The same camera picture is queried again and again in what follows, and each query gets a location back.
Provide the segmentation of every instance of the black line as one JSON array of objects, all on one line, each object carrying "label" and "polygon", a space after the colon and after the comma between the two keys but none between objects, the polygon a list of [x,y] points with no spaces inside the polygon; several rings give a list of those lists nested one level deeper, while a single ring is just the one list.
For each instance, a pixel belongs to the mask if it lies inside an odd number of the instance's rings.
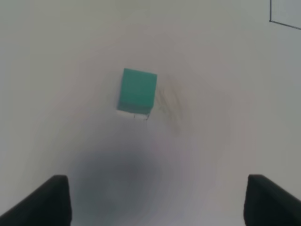
[{"label": "black line", "polygon": [[291,28],[294,28],[294,29],[297,29],[297,30],[301,30],[301,28],[299,28],[299,27],[291,26],[291,25],[288,25],[288,24],[283,24],[283,23],[279,23],[279,22],[276,22],[276,21],[272,21],[272,20],[270,20],[270,22],[275,23],[275,24],[280,24],[280,25],[283,25],[283,26],[287,26],[287,27],[291,27]]},{"label": "black line", "polygon": [[269,0],[269,21],[272,21],[272,0]]}]

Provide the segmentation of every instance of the cube face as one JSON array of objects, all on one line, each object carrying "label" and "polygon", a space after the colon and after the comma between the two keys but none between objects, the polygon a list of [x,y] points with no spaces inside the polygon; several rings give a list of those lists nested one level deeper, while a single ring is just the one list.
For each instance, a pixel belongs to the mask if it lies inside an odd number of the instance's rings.
[{"label": "cube face", "polygon": [[124,69],[118,109],[149,114],[154,106],[157,75]]}]

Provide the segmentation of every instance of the white surface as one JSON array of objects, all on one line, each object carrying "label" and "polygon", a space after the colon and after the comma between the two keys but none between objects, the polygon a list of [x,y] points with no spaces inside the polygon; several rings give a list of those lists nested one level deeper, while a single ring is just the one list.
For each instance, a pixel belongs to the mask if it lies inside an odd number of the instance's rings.
[{"label": "white surface", "polygon": [[[301,198],[300,40],[262,0],[0,1],[0,212],[57,173],[73,225],[241,226],[250,173]],[[158,74],[147,123],[124,67]]]},{"label": "white surface", "polygon": [[272,20],[301,28],[301,1],[272,0]]}]

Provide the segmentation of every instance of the green block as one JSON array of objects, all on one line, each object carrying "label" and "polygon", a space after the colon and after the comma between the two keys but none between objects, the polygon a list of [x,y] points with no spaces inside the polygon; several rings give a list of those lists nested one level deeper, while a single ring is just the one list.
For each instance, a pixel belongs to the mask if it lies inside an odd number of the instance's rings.
[{"label": "green block", "polygon": [[124,69],[118,110],[149,114],[154,106],[157,75]]}]

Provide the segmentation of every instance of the teal cube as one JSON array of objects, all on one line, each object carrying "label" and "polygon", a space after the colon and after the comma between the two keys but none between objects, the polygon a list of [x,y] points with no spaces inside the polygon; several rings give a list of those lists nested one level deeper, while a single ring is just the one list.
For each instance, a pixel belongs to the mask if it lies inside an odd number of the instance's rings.
[{"label": "teal cube", "polygon": [[124,69],[118,110],[150,114],[154,106],[157,75]]}]

